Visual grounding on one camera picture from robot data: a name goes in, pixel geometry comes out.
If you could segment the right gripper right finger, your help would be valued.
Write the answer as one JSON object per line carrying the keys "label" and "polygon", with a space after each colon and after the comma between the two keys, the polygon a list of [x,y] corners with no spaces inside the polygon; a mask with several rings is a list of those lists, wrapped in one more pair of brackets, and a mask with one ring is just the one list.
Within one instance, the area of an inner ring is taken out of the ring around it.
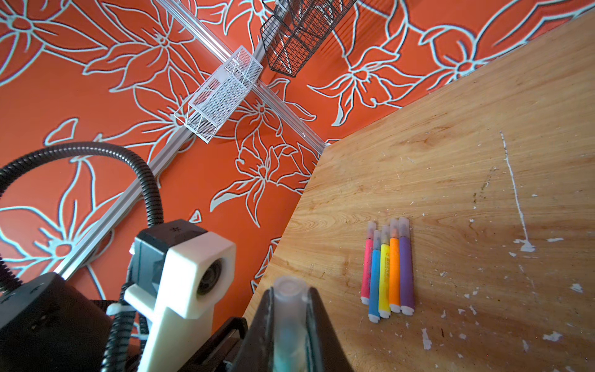
{"label": "right gripper right finger", "polygon": [[306,308],[306,356],[308,371],[353,371],[341,347],[322,298],[309,288]]}

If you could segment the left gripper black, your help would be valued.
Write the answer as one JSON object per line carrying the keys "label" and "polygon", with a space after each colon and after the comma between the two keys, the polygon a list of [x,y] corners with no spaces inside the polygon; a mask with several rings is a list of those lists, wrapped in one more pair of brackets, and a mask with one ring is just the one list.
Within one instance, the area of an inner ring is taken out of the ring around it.
{"label": "left gripper black", "polygon": [[[11,277],[1,271],[1,371],[101,371],[117,302],[88,300],[57,274]],[[231,370],[247,330],[230,318],[175,371]]]}

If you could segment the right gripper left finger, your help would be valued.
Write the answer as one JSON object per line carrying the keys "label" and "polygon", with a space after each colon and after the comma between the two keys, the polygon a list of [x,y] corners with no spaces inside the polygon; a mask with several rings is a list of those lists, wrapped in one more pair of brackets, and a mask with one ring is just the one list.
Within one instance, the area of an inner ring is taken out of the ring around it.
{"label": "right gripper left finger", "polygon": [[231,371],[274,370],[274,289],[265,291]]}

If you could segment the clear pen cap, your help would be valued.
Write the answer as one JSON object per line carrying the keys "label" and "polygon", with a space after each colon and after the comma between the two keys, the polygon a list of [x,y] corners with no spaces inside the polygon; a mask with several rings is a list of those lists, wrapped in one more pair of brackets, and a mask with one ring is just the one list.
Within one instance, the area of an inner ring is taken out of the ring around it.
{"label": "clear pen cap", "polygon": [[274,371],[306,371],[308,285],[296,277],[274,282]]}

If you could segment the pink marker pen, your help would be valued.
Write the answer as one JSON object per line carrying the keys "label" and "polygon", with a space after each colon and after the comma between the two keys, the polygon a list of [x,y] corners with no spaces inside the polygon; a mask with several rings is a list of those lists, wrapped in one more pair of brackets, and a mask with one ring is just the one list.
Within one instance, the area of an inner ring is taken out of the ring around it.
{"label": "pink marker pen", "polygon": [[370,276],[371,276],[371,265],[372,265],[372,253],[373,253],[373,238],[374,233],[377,230],[375,222],[369,222],[367,226],[367,238],[364,246],[364,269],[363,278],[361,285],[361,302],[364,305],[368,305],[370,301]]}

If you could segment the yellow marker pen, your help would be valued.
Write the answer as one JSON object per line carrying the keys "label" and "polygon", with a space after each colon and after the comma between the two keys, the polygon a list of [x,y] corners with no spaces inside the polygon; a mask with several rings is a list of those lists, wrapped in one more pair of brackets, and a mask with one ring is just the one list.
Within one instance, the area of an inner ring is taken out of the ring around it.
{"label": "yellow marker pen", "polygon": [[381,255],[379,273],[379,313],[381,318],[389,319],[390,310],[390,226],[381,230]]}

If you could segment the purple marker pen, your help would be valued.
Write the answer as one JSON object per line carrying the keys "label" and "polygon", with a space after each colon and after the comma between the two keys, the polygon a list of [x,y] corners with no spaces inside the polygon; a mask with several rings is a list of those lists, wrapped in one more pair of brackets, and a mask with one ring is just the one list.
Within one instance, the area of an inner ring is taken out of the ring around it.
{"label": "purple marker pen", "polygon": [[415,286],[412,259],[410,221],[401,217],[398,220],[400,243],[400,301],[401,312],[406,316],[415,313]]}

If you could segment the orange marker pen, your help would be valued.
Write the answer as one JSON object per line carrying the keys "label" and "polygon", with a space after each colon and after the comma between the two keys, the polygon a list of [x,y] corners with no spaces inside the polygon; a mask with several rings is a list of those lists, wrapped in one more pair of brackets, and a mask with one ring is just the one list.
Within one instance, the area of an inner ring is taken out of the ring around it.
{"label": "orange marker pen", "polygon": [[389,271],[389,307],[393,313],[401,313],[400,299],[400,240],[397,219],[390,221],[390,271]]}

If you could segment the blue marker pen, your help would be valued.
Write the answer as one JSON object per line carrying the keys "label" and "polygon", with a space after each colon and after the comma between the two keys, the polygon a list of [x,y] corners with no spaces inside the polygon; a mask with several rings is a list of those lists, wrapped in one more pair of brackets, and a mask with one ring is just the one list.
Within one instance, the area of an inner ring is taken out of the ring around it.
{"label": "blue marker pen", "polygon": [[373,232],[373,249],[370,264],[370,300],[368,317],[370,322],[378,323],[380,321],[379,313],[379,289],[380,289],[380,252],[381,249],[381,232],[375,230]]}

